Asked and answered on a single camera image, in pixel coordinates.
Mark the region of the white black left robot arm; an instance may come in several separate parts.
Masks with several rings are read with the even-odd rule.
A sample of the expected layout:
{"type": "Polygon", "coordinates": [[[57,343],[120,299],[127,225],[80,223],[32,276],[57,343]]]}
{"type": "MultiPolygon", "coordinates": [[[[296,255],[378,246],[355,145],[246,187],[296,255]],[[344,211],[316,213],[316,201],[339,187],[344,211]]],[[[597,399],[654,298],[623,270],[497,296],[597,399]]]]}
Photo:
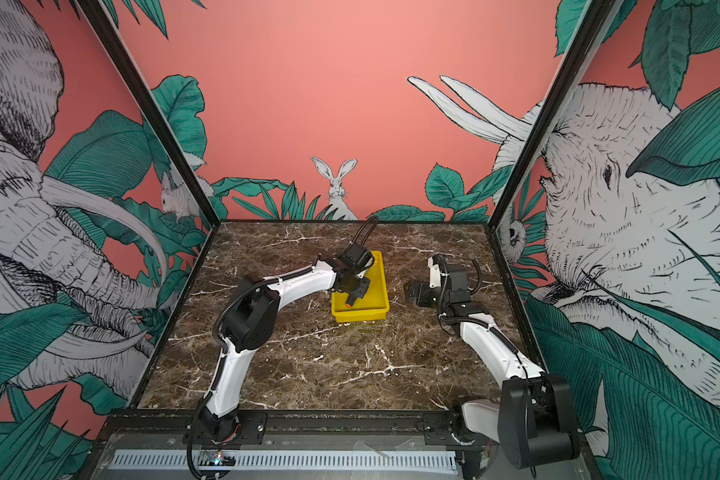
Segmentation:
{"type": "Polygon", "coordinates": [[[235,439],[242,424],[239,405],[243,381],[254,354],[271,338],[279,311],[320,291],[346,293],[349,303],[354,304],[370,288],[366,271],[374,263],[374,255],[365,252],[358,261],[344,255],[318,259],[282,275],[244,277],[212,328],[220,354],[191,426],[201,426],[208,442],[224,444],[235,439]]]}

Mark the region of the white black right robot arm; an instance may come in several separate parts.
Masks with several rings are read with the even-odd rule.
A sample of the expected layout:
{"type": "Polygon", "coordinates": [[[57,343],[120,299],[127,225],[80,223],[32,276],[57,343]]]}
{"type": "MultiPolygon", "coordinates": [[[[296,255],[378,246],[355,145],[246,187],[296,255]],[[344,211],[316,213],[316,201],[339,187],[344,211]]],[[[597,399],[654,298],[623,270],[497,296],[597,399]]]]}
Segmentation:
{"type": "Polygon", "coordinates": [[[433,308],[444,330],[460,337],[481,359],[501,388],[500,401],[475,399],[460,407],[471,434],[495,442],[517,469],[573,460],[581,453],[579,422],[568,382],[535,364],[500,330],[487,307],[473,296],[462,265],[435,254],[429,280],[405,285],[406,299],[433,308]]]}

